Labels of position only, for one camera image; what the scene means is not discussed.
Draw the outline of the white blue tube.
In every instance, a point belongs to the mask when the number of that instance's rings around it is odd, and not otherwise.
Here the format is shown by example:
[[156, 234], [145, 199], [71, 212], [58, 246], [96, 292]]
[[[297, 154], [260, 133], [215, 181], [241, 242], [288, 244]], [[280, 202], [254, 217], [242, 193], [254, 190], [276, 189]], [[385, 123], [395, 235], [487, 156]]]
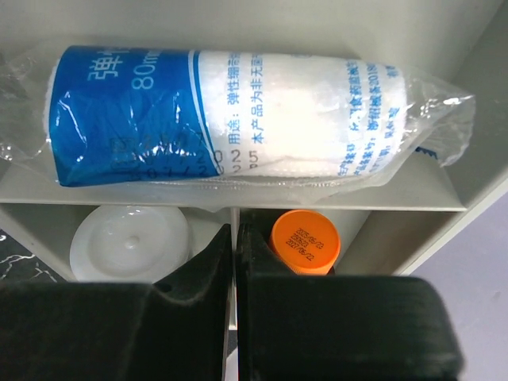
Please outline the white blue tube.
[[66, 188], [314, 202], [467, 149], [475, 96], [356, 59], [41, 44], [1, 62], [1, 158]]

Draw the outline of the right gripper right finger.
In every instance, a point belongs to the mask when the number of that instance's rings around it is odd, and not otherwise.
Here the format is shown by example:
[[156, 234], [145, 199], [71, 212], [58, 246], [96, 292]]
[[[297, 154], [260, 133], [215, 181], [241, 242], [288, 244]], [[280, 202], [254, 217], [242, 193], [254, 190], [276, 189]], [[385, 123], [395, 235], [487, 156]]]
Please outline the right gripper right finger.
[[424, 279], [297, 275], [242, 225], [237, 235], [242, 380], [457, 380], [464, 355]]

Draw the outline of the brown bottle orange cap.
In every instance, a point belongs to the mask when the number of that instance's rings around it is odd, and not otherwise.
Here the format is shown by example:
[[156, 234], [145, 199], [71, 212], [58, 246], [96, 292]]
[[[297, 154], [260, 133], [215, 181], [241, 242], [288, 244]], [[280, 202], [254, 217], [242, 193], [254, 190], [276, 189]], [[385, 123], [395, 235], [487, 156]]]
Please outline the brown bottle orange cap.
[[268, 245], [294, 273], [327, 275], [340, 256], [341, 236], [323, 214], [290, 210], [275, 221]]

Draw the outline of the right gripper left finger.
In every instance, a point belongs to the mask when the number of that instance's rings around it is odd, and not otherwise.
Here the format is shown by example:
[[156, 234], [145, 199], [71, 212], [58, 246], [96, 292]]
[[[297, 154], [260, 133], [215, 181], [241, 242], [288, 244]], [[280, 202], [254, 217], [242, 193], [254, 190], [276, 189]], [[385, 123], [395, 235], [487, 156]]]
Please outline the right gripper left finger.
[[4, 380], [221, 380], [231, 228], [158, 283], [1, 285]]

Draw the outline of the clear bottle white cap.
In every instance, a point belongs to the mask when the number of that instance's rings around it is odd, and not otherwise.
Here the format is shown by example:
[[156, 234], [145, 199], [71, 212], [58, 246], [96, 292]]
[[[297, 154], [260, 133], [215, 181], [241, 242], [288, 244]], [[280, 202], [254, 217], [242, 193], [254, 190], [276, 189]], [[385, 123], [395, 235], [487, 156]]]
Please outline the clear bottle white cap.
[[81, 282], [155, 283], [190, 252], [190, 228], [179, 208], [100, 206], [77, 228], [69, 262]]

